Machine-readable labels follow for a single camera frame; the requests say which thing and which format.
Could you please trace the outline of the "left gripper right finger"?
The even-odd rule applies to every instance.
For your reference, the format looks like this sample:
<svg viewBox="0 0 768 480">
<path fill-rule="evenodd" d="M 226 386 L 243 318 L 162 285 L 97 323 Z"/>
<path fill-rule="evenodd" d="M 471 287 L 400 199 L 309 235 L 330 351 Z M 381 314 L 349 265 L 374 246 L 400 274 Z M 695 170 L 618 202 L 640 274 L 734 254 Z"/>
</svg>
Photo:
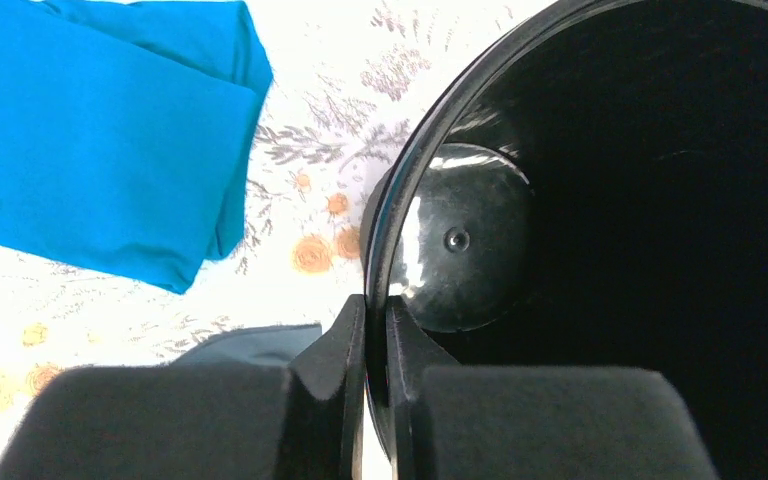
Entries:
<svg viewBox="0 0 768 480">
<path fill-rule="evenodd" d="M 713 479 L 660 374 L 457 363 L 404 301 L 386 308 L 387 453 L 398 479 Z"/>
</svg>

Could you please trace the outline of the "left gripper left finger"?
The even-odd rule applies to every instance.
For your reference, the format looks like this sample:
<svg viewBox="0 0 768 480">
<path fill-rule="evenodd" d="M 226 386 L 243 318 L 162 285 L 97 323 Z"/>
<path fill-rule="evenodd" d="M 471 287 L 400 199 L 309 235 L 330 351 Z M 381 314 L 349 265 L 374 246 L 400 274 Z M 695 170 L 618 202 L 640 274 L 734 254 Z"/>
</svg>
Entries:
<svg viewBox="0 0 768 480">
<path fill-rule="evenodd" d="M 66 371 L 32 403 L 0 479 L 357 479 L 365 302 L 285 365 L 207 346 L 165 366 Z"/>
</svg>

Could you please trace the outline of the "black plastic trash bin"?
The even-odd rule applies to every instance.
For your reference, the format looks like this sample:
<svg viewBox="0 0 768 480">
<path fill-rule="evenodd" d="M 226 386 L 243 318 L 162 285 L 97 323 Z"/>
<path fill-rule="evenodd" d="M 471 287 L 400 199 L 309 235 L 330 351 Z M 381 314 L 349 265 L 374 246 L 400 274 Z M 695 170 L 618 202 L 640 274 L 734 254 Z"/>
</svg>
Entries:
<svg viewBox="0 0 768 480">
<path fill-rule="evenodd" d="M 435 102 L 361 238 L 387 456 L 399 297 L 461 365 L 658 373 L 715 478 L 768 479 L 768 1 L 550 5 Z"/>
</svg>

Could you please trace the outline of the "grey blue trash bag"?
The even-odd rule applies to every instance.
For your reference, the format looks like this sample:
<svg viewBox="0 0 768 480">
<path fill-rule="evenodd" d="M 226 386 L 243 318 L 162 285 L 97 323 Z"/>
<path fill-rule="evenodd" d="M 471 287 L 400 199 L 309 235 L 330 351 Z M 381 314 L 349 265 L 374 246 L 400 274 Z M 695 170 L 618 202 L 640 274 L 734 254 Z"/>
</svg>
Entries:
<svg viewBox="0 0 768 480">
<path fill-rule="evenodd" d="M 172 364 L 242 363 L 285 366 L 321 335 L 322 327 L 316 323 L 230 330 L 210 336 Z"/>
</svg>

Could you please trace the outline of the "bright blue trash bag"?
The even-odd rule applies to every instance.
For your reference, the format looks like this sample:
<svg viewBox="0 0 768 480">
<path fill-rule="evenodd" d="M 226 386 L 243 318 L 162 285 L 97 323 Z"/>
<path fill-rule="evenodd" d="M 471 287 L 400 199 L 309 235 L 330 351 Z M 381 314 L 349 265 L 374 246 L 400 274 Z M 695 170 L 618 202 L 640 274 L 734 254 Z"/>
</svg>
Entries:
<svg viewBox="0 0 768 480">
<path fill-rule="evenodd" d="M 0 246 L 185 292 L 272 80 L 242 1 L 0 1 Z"/>
</svg>

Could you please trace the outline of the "floral patterned table mat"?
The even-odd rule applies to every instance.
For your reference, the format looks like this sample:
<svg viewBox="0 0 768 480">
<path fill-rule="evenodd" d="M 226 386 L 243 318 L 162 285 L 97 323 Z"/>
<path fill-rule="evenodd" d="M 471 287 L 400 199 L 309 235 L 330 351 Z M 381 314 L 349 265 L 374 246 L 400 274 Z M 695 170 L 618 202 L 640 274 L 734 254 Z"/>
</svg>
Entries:
<svg viewBox="0 0 768 480">
<path fill-rule="evenodd" d="M 458 73 L 541 1 L 253 1 L 274 71 L 246 237 L 183 295 L 0 247 L 0 456 L 38 392 L 84 366 L 165 364 L 209 336 L 328 328 L 363 287 L 370 192 Z"/>
</svg>

